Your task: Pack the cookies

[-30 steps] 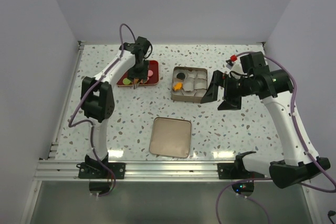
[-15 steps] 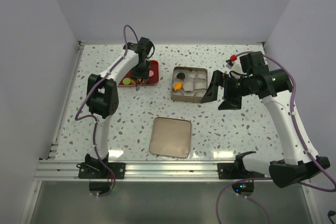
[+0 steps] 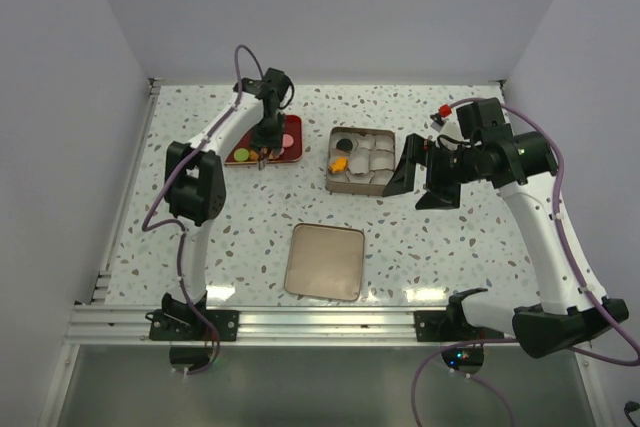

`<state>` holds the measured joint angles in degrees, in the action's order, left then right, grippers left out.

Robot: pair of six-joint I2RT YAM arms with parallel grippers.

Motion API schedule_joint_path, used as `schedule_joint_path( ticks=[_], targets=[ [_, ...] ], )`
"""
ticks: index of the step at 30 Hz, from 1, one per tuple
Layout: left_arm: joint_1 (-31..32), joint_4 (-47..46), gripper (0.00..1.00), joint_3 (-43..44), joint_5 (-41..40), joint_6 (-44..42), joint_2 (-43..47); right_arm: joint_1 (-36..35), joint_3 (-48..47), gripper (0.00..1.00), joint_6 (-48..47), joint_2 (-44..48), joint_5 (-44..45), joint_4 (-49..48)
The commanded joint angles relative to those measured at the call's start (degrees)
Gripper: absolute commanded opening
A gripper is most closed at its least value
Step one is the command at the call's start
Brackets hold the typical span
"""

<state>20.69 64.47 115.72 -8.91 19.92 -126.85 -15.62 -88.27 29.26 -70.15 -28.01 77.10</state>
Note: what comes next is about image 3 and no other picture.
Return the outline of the metal tongs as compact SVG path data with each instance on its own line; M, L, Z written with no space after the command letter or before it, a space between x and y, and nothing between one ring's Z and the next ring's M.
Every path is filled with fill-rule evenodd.
M270 149L263 147L258 152L257 166L259 170L263 170L269 160Z

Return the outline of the orange fish cookie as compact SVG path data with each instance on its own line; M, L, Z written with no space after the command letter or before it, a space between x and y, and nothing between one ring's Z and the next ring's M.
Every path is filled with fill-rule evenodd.
M340 172L344 172L348 169L348 158L347 157L336 157L331 160L328 165L329 172L332 174L337 174Z

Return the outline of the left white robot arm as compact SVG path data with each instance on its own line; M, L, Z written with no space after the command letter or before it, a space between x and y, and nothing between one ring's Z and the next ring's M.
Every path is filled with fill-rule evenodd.
M213 221L226 201L224 161L245 134L261 164L284 150L284 109L295 87L283 71L269 68L261 78L243 78L235 96L202 132L189 141L173 142L165 159L163 197L181 237L177 253L177 285L168 291L161 310L185 339L201 337L208 326L206 255Z

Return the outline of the black round cookie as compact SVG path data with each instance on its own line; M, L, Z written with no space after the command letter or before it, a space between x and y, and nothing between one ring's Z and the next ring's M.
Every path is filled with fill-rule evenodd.
M336 142L336 149L341 152L351 153L353 150L353 142L349 138L342 138Z

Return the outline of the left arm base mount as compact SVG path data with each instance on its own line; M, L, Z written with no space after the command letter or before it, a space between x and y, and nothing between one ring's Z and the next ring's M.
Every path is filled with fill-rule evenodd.
M175 300L166 293L161 307L145 314L145 319L150 322L149 338L152 341L210 341L213 339L210 326L213 326L217 332L217 340L236 340L240 324L239 311L207 309L205 298L194 307L197 313L187 303Z

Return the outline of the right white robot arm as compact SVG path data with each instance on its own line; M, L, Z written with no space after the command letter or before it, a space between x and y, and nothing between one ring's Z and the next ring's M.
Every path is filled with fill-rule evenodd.
M410 192L417 166L426 169L418 210L457 209L463 185L488 181L506 203L524 240L539 301L519 306L486 288L450 296L438 325L442 340L471 341L483 329L513 337L531 357L572 349L629 317L624 300L609 296L590 267L561 195L564 161L537 124L523 134L506 120L498 99L464 99L450 106L461 137L409 135L386 197Z

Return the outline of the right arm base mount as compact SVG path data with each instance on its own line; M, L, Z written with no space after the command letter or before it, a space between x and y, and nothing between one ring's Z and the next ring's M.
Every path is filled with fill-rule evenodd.
M487 292L474 288L449 297L444 310L413 312L415 336L418 342L462 342L482 339L503 339L504 334L487 327L471 326L463 313L462 301L471 295Z

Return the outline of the square cookie tin box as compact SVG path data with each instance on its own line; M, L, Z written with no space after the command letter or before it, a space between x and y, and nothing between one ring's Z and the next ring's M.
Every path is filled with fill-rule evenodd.
M336 149L336 142L349 138L351 153ZM334 127L329 135L325 187L331 193L381 197L396 166L396 136L391 130L360 127ZM329 162L348 158L348 169L332 174Z

